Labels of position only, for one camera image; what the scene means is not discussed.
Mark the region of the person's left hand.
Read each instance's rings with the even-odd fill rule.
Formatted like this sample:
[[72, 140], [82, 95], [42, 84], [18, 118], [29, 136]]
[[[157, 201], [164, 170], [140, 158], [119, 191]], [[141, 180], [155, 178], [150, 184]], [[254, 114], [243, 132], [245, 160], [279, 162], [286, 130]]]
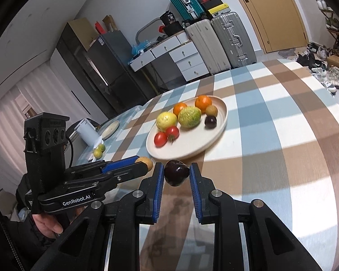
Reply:
[[32, 214], [32, 218], [38, 230], [47, 238], [58, 238], [64, 231], [63, 226], [52, 215], [46, 213]]

